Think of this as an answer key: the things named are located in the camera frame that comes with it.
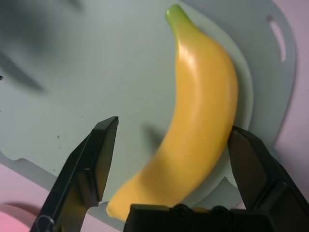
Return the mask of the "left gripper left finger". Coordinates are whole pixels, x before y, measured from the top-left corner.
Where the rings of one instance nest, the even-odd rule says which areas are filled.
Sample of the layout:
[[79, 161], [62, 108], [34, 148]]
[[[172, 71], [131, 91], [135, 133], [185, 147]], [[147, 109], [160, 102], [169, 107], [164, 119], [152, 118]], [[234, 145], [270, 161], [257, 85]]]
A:
[[106, 187], [119, 119], [99, 122], [66, 160], [32, 232], [79, 232], [89, 208], [97, 207]]

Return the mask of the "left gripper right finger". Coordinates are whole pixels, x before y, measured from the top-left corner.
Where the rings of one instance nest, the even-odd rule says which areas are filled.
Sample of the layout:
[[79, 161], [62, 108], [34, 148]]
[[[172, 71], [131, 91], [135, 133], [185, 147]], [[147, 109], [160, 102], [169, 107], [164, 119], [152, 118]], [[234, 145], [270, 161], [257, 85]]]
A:
[[307, 232], [309, 203], [262, 140], [234, 126], [228, 151], [246, 209], [265, 213], [276, 232]]

